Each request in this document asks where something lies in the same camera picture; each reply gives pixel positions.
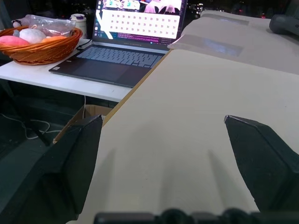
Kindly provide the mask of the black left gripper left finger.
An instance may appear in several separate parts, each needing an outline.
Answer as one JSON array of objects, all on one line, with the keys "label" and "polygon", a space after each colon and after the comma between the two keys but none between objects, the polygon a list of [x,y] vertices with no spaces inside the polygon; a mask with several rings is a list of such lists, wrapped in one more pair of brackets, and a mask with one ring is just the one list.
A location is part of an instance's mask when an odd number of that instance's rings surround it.
[{"label": "black left gripper left finger", "polygon": [[78,120],[45,152],[0,159],[0,224],[66,224],[81,214],[93,177],[103,119]]}]

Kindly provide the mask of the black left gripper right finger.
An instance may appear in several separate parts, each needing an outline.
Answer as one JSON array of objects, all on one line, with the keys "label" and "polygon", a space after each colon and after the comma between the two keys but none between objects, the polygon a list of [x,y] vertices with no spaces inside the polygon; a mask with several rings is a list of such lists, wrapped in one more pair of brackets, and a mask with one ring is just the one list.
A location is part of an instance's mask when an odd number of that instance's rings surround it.
[{"label": "black left gripper right finger", "polygon": [[240,174],[260,211],[299,211],[299,154],[269,126],[227,115]]}]

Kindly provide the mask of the brown cardboard box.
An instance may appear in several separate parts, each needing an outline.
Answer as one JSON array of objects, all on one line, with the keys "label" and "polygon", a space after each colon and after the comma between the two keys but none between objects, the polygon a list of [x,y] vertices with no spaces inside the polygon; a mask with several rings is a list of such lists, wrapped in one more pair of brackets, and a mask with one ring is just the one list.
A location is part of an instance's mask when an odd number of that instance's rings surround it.
[{"label": "brown cardboard box", "polygon": [[83,118],[88,118],[95,115],[107,116],[112,111],[112,108],[103,107],[99,105],[85,105],[82,106],[78,112],[68,121],[64,128],[53,139],[53,144],[56,144],[67,131],[68,127],[75,124],[77,121]]}]

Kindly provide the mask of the white side table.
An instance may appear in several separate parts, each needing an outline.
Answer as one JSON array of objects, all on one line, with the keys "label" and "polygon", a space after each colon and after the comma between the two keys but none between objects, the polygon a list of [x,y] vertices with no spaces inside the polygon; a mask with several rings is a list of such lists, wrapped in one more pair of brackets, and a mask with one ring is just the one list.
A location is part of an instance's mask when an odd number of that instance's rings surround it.
[{"label": "white side table", "polygon": [[31,66],[9,62],[0,66],[0,79],[114,102],[120,102],[131,91],[131,89],[127,87],[49,72],[49,69],[58,64],[59,63]]}]

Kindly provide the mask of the orange wicker basket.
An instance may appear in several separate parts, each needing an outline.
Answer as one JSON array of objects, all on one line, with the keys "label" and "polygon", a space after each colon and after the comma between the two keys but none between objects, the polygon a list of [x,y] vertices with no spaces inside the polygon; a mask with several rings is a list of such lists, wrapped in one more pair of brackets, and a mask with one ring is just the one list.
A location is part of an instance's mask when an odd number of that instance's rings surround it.
[{"label": "orange wicker basket", "polygon": [[76,48],[82,31],[74,28],[71,36],[63,40],[21,46],[0,44],[0,52],[22,65],[46,65],[59,62],[68,57]]}]

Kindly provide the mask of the open grey laptop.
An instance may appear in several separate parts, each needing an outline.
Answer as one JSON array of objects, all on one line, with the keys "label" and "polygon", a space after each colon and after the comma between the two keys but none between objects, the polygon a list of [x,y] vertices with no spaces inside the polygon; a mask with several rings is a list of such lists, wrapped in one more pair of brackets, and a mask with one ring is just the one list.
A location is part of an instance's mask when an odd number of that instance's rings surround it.
[{"label": "open grey laptop", "polygon": [[98,0],[92,42],[52,73],[134,87],[181,37],[188,0]]}]

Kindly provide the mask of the orange plush toy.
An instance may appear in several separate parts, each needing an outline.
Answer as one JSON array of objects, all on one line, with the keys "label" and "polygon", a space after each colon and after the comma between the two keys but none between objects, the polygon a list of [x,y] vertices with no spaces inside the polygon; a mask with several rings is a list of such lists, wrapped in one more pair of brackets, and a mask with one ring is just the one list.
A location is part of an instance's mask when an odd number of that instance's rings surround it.
[{"label": "orange plush toy", "polygon": [[52,36],[52,37],[47,36],[46,38],[44,38],[41,41],[41,43],[47,43],[47,42],[52,42],[52,41],[57,41],[57,40],[63,40],[65,38],[66,38],[65,36]]}]

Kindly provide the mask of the dark grey object corner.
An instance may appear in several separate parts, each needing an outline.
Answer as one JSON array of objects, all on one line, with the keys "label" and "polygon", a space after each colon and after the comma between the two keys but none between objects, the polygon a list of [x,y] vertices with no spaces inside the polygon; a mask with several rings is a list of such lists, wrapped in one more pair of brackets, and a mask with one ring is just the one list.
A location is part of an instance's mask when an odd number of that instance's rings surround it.
[{"label": "dark grey object corner", "polygon": [[275,34],[294,34],[299,36],[299,19],[283,14],[276,14],[272,17],[269,28]]}]

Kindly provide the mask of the pink plush toy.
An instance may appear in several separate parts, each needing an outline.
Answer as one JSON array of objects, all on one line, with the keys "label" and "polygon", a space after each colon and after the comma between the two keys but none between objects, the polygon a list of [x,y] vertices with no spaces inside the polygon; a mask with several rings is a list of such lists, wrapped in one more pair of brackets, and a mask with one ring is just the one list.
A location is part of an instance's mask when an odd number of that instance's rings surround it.
[{"label": "pink plush toy", "polygon": [[29,42],[16,36],[5,35],[0,37],[0,44],[7,46],[21,46],[28,45]]}]

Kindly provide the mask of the clear plastic bag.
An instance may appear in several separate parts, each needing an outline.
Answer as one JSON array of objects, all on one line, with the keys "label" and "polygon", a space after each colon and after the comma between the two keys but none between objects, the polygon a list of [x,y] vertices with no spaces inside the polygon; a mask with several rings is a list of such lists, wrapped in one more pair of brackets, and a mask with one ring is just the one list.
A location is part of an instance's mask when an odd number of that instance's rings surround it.
[{"label": "clear plastic bag", "polygon": [[42,31],[46,36],[65,36],[69,37],[75,28],[76,22],[66,19],[53,19],[37,15],[26,15],[19,19],[22,26]]}]

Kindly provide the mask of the white cup with lid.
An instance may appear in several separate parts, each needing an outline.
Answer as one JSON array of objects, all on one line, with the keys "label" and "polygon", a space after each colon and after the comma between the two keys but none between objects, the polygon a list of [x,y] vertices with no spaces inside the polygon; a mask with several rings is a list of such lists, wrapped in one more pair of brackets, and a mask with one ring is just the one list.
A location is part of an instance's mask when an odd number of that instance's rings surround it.
[{"label": "white cup with lid", "polygon": [[70,16],[71,21],[75,21],[76,28],[79,28],[83,35],[82,38],[87,39],[87,24],[86,24],[86,17],[84,14],[72,14]]}]

